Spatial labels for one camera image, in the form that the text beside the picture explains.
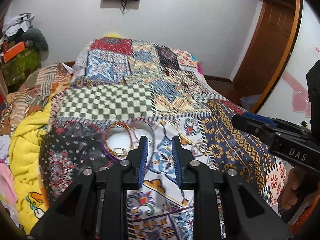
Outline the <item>operator right hand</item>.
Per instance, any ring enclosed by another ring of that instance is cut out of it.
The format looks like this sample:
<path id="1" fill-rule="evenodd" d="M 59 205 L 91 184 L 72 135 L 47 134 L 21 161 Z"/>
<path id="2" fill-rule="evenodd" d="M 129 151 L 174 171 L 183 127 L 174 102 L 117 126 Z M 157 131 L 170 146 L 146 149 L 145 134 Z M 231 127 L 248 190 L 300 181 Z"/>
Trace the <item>operator right hand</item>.
<path id="1" fill-rule="evenodd" d="M 297 189 L 300 187 L 306 172 L 299 167 L 291 167 L 286 169 L 285 186 L 278 199 L 279 213 L 283 214 L 287 210 L 296 205 L 298 197 Z"/>

